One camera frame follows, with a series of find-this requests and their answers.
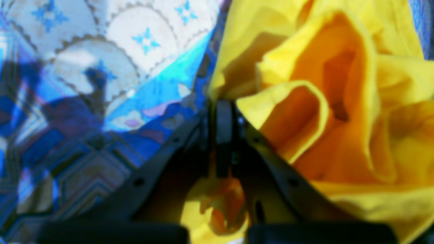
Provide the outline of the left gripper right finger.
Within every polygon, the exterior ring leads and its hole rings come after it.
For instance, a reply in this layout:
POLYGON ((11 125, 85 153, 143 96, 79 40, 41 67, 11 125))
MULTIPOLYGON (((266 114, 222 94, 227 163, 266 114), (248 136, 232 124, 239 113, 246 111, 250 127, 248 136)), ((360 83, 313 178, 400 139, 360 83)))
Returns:
POLYGON ((386 224, 332 204, 273 151, 234 102, 216 102, 216 176, 237 179, 251 219, 246 244, 396 244, 386 224))

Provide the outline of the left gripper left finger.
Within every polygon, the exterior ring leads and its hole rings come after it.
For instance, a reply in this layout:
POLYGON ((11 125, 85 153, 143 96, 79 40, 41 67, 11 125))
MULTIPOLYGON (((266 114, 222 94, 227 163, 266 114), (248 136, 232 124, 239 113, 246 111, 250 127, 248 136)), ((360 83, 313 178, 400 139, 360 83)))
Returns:
POLYGON ((179 126, 141 168, 96 206, 45 224, 39 244, 189 244, 180 223, 187 195, 208 176, 210 119, 202 110, 179 126))

